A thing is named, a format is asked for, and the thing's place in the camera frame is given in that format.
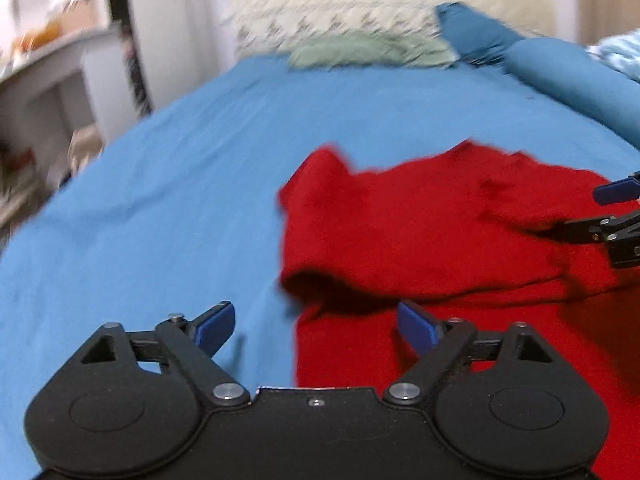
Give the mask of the white wardrobe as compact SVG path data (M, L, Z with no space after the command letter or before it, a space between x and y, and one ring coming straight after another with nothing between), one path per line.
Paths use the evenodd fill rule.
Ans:
M161 110L218 72L207 0L110 0L134 51L134 88Z

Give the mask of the white desk shelf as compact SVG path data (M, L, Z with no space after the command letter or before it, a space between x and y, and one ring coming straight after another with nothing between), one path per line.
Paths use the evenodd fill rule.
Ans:
M79 136L96 154L137 122L126 40L110 0L1 0L2 219L78 170Z

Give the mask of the green pillow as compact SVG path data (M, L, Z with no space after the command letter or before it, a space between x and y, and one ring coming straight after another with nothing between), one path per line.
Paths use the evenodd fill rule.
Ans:
M324 34L296 44L288 66L296 70L346 66L448 67L459 55L446 40L414 32Z

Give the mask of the blue bed sheet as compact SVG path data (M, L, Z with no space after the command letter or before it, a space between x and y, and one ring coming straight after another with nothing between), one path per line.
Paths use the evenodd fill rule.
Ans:
M27 405L106 322L149 330L228 299L236 330L218 363L250 389L292 385L279 188L322 144L374 168L465 139L609 179L639 167L616 133L496 66L298 72L260 56L137 124L2 252L2 477L38 474Z

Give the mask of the beige bag on floor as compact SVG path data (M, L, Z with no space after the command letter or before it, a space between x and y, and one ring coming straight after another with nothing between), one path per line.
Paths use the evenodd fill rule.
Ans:
M102 154L104 146L104 140L96 125L88 125L75 131L67 151L70 173L76 176L84 170L93 159Z

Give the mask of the blue folded duvet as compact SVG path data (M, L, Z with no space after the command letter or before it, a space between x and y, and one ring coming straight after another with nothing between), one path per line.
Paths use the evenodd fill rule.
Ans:
M583 47L556 38L524 39L506 49L503 65L520 81L638 148L638 81L595 60Z

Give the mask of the dark blue pillow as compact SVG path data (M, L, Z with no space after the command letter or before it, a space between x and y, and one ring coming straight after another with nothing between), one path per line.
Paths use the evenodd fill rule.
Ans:
M442 3L435 11L440 36L457 52L460 60L468 64L498 64L506 50L524 39L512 28L464 3Z

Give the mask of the light blue blanket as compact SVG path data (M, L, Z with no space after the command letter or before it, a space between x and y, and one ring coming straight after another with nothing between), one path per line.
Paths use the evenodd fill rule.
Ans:
M611 70L640 81L640 29L602 38L586 47L586 52Z

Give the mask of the cream quilted headboard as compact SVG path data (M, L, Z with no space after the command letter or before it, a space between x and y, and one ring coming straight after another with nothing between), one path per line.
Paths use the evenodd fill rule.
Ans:
M230 0L222 21L230 26L239 58L283 53L308 37L349 30L436 37L435 8L461 2L526 37L556 32L552 0Z

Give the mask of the red knit garment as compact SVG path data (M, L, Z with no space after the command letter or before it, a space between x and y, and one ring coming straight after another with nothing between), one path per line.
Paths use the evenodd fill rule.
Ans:
M280 189L280 283L302 308L299 387L383 390L416 362L396 325L409 299L482 330L532 324L610 414L594 469L639 474L639 272L599 244L552 240L567 220L621 216L592 199L602 178L465 141L387 170L358 172L318 148Z

